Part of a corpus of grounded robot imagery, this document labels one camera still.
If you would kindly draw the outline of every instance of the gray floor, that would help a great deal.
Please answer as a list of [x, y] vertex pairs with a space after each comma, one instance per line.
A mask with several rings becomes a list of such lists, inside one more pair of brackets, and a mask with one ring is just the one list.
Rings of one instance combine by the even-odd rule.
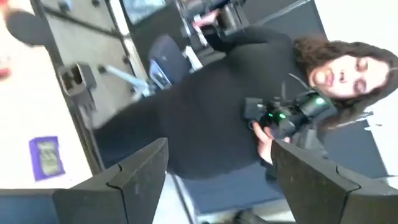
[[[183, 191], [185, 200], [188, 202], [188, 209], [193, 211], [192, 202], [186, 192]], [[280, 202], [259, 205], [253, 208], [255, 214], [259, 215], [267, 221], [293, 221], [293, 215], [289, 211], [289, 206], [285, 200]], [[196, 222], [225, 222], [233, 218], [237, 211], [225, 211], [197, 217]], [[171, 176], [167, 175], [162, 195], [156, 210], [153, 224], [178, 223], [190, 224], [180, 201], [175, 184]]]

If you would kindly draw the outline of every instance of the office chair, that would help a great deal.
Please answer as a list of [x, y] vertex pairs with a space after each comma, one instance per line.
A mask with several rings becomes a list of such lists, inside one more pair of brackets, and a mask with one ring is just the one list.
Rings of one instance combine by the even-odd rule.
[[161, 89], [180, 82], [202, 65], [190, 46], [182, 52], [169, 35], [156, 39], [149, 51], [149, 77]]

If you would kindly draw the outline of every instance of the purple sticker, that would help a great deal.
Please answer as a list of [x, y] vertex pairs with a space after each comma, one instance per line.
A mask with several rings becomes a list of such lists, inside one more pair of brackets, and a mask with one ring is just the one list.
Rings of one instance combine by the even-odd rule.
[[29, 141], [35, 180], [45, 180], [65, 173], [60, 158], [58, 137], [39, 137]]

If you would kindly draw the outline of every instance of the wall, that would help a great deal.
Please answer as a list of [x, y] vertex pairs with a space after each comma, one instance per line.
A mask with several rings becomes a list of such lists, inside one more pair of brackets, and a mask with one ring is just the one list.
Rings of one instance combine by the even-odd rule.
[[[331, 40], [348, 42], [362, 41], [378, 47], [386, 48], [398, 55], [397, 31], [395, 29], [398, 14], [394, 1], [360, 1], [360, 0], [317, 0], [315, 1], [326, 34]], [[398, 92], [395, 91], [370, 107], [374, 116], [368, 118], [376, 144], [379, 148], [384, 165], [390, 175], [398, 174], [396, 166], [397, 150], [395, 132], [398, 120], [396, 102]]]

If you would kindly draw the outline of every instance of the desk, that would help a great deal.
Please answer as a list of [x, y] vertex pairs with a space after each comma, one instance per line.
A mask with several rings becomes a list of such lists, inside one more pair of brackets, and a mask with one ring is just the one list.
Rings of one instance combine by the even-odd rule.
[[[29, 0], [10, 0], [12, 8], [34, 13]], [[0, 21], [2, 57], [12, 74], [0, 81], [0, 189], [70, 188], [92, 176], [80, 138], [45, 47], [14, 39]], [[29, 141], [57, 136], [65, 174], [36, 182]]]

